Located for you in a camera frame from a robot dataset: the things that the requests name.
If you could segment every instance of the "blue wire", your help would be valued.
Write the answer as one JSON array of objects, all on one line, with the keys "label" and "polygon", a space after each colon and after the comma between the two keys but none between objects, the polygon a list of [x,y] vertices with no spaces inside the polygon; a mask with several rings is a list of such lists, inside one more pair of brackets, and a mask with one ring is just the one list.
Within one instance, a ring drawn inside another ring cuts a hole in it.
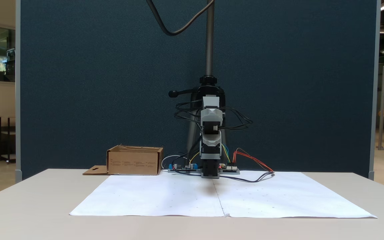
[{"label": "blue wire", "polygon": [[222,145],[226,148],[227,155],[229,156],[229,148],[227,148],[227,146],[224,145],[223,143],[222,143]]}]

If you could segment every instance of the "orange wire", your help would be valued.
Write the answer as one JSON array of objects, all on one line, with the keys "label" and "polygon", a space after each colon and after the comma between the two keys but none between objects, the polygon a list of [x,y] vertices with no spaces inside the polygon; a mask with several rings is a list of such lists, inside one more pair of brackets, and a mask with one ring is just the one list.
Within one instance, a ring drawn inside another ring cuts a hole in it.
[{"label": "orange wire", "polygon": [[242,153],[242,152],[239,152],[238,149],[242,150],[243,152],[245,152],[243,149],[241,148],[237,148],[235,152],[233,152],[233,159],[232,159],[232,162],[236,162],[236,154],[239,153],[240,155],[242,156],[245,156],[245,157],[248,157],[248,158],[251,158],[253,159],[257,164],[259,164],[261,167],[265,166],[267,167],[271,172],[273,172],[273,170],[268,167],[266,164],[264,164],[263,162],[261,162],[259,159],[255,158],[255,157],[252,157],[251,155],[249,155],[247,152],[245,153]]}]

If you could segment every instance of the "cardboard box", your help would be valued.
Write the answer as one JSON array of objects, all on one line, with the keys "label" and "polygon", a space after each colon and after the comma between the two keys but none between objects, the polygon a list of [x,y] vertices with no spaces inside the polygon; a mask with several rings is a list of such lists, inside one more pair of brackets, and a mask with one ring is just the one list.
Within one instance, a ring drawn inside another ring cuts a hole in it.
[{"label": "cardboard box", "polygon": [[164,152],[162,147],[118,145],[106,152],[106,166],[94,166],[83,175],[158,175]]}]

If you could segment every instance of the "white paper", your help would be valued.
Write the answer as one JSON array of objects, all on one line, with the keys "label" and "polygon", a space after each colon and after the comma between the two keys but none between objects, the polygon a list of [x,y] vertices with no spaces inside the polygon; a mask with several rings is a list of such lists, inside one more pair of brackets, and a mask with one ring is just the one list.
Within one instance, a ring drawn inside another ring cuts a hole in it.
[{"label": "white paper", "polygon": [[223,217],[211,179],[161,172],[109,176],[71,215]]},{"label": "white paper", "polygon": [[[241,171],[255,180],[258,171]],[[246,183],[214,179],[226,215],[231,217],[375,217],[303,173],[276,172],[268,180]]]},{"label": "white paper", "polygon": [[[255,180],[263,172],[229,175]],[[303,173],[276,172],[258,183],[161,172],[112,175],[71,215],[194,217],[375,217]]]}]

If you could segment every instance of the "white table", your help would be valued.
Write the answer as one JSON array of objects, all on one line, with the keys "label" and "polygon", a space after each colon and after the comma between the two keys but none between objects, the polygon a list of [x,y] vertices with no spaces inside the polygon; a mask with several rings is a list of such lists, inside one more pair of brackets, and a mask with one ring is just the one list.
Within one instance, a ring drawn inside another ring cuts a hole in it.
[{"label": "white table", "polygon": [[84,171],[49,169],[1,191],[0,239],[384,239],[384,186],[353,173],[305,174],[378,219],[70,216],[108,177]]}]

